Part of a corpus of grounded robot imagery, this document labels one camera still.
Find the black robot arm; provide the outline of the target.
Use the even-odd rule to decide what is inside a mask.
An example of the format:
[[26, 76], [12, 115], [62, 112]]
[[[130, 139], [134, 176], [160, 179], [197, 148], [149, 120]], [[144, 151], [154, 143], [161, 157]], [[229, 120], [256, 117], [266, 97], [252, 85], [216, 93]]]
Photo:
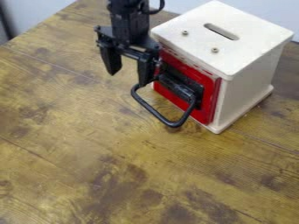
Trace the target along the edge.
[[121, 69], [121, 57], [136, 60], [137, 82], [144, 87], [153, 81], [160, 45], [149, 37], [149, 16], [164, 8], [149, 9], [149, 0], [106, 0], [110, 26], [96, 26], [97, 47], [106, 72], [114, 75]]

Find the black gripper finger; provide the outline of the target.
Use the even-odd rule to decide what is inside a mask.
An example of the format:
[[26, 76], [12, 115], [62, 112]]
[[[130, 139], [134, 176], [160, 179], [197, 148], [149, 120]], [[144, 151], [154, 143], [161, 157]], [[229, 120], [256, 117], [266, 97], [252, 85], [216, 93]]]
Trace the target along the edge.
[[137, 61], [138, 86], [144, 87], [154, 78], [154, 58], [141, 58]]
[[100, 47], [100, 56], [106, 68], [106, 72], [114, 75], [121, 69], [121, 56], [113, 47]]

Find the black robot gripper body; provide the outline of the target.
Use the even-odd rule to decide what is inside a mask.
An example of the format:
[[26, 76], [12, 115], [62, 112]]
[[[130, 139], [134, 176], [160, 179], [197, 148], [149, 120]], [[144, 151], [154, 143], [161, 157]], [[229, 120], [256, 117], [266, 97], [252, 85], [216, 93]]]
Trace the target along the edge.
[[110, 26], [96, 26], [102, 60], [157, 60], [158, 44], [149, 37], [149, 16], [156, 10], [110, 10]]

